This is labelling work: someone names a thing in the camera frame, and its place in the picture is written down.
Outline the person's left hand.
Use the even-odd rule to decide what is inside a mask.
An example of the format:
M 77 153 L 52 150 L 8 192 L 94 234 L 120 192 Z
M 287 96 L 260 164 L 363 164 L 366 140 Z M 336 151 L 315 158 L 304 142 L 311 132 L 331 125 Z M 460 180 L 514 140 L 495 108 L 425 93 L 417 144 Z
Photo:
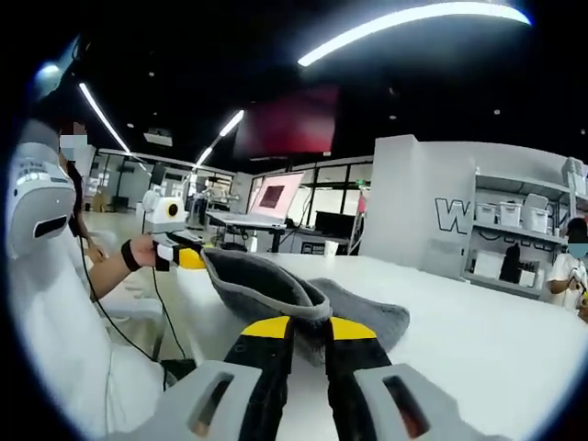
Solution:
M 150 234 L 142 234 L 129 239 L 121 246 L 120 251 L 131 272 L 142 267 L 156 266 L 156 245 Z

